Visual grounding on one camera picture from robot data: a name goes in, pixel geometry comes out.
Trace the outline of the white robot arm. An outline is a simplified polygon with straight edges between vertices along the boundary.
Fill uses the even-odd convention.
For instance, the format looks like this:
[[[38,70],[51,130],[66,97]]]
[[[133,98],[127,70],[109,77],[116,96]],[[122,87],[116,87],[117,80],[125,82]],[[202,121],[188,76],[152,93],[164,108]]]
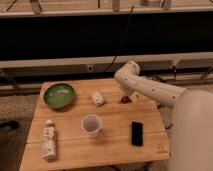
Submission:
[[[136,91],[168,112],[168,171],[213,171],[213,92],[154,81],[139,72],[140,66],[129,61],[114,79],[128,95]]]

